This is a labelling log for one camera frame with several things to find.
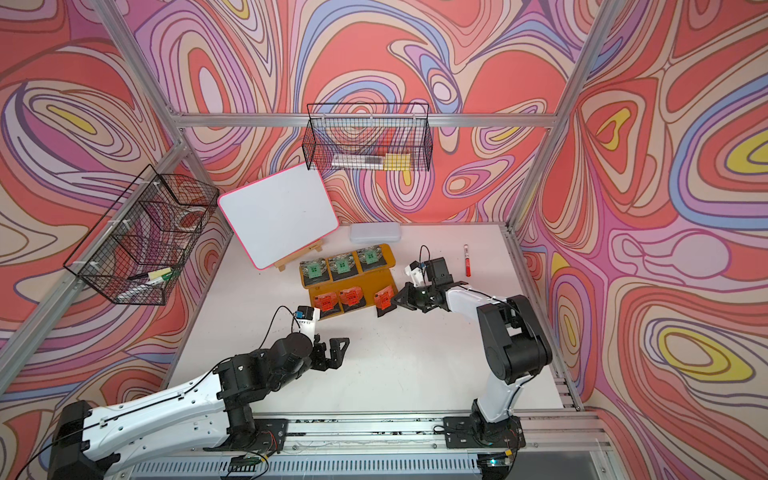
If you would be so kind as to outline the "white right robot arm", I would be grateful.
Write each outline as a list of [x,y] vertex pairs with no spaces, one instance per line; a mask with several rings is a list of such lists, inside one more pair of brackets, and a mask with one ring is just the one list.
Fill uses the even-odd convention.
[[446,417],[437,432],[449,449],[525,446],[514,408],[523,388],[553,360],[552,347],[533,306],[524,295],[502,298],[456,281],[444,258],[414,261],[395,303],[411,311],[435,309],[461,314],[477,323],[490,375],[484,393],[465,417]]

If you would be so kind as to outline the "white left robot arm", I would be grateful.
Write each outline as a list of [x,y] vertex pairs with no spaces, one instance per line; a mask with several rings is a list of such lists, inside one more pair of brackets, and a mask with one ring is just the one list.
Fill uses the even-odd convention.
[[341,367],[349,339],[293,332],[269,348],[236,354],[203,375],[139,400],[65,407],[50,453],[50,479],[104,479],[183,450],[280,451],[284,421],[258,421],[254,403],[308,370]]

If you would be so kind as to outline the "red tea bag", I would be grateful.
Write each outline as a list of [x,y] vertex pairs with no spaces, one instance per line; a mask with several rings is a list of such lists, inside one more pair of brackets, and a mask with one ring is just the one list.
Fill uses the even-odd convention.
[[338,294],[344,312],[350,312],[367,305],[363,289],[360,286],[340,290]]
[[342,312],[341,303],[336,292],[327,292],[315,296],[313,298],[313,306],[319,310],[321,319]]
[[396,289],[392,285],[388,285],[374,294],[374,304],[378,318],[397,308],[397,304],[394,300],[395,296]]

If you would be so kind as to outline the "green tea bag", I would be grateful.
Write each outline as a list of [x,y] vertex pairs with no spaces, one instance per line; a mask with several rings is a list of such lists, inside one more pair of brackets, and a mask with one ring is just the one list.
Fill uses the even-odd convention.
[[331,280],[328,263],[324,258],[301,261],[299,269],[302,285],[305,288]]
[[359,274],[354,253],[344,253],[330,257],[328,267],[333,281],[340,281]]
[[368,272],[369,270],[374,270],[387,265],[387,261],[380,245],[358,249],[356,254],[363,272]]

